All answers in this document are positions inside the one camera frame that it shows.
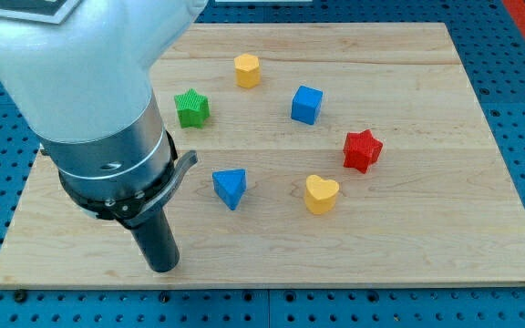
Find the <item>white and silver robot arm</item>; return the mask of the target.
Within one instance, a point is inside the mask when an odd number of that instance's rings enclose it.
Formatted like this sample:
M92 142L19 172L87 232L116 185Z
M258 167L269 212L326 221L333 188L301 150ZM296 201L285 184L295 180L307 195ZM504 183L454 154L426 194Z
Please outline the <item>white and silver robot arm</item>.
M0 1L0 81L67 190L124 200L173 156L151 66L204 0Z

